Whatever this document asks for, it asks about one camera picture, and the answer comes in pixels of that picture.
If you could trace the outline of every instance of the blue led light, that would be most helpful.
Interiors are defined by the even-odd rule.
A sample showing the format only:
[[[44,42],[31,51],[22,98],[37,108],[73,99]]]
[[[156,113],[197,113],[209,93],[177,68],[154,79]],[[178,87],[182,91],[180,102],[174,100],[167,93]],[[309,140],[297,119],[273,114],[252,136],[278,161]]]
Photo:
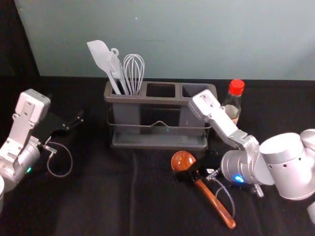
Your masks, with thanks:
[[[240,175],[234,176],[234,180],[239,183],[244,183],[244,179]]]

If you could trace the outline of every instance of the utensil caddy compartment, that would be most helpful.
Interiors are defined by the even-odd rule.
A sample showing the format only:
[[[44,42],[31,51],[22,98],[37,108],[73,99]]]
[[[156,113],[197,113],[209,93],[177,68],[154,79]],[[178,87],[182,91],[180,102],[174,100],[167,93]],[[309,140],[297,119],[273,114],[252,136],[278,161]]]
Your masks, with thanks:
[[[143,81],[139,95],[117,95],[108,81],[104,99],[110,145],[119,148],[203,150],[209,124],[189,109],[191,97],[212,84]]]

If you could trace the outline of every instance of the red bottle cap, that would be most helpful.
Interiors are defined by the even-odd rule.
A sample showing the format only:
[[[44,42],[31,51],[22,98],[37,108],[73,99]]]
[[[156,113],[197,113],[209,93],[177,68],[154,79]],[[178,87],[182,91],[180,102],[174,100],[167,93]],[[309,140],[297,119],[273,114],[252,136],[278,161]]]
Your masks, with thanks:
[[[229,93],[231,93],[234,96],[242,95],[244,91],[245,83],[242,80],[232,80],[229,86]]]

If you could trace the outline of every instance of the utensil handle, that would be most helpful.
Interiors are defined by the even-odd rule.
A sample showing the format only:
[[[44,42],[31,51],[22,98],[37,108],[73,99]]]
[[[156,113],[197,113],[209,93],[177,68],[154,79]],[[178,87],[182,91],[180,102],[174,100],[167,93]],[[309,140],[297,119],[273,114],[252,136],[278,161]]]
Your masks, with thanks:
[[[218,213],[226,223],[226,225],[230,229],[234,229],[236,227],[236,222],[232,219],[230,213],[225,209],[222,203],[213,195],[213,193],[208,189],[208,187],[202,182],[202,180],[197,180],[195,184],[202,190],[202,192],[206,195],[212,205],[217,209]]]

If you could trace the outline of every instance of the whisk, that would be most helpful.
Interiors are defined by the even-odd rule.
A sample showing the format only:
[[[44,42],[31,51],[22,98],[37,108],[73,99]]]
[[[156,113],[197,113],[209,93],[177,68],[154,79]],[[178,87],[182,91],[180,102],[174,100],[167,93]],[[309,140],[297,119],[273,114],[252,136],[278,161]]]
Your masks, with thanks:
[[[144,60],[138,54],[128,54],[124,59],[124,77],[131,95],[139,95],[144,77]]]

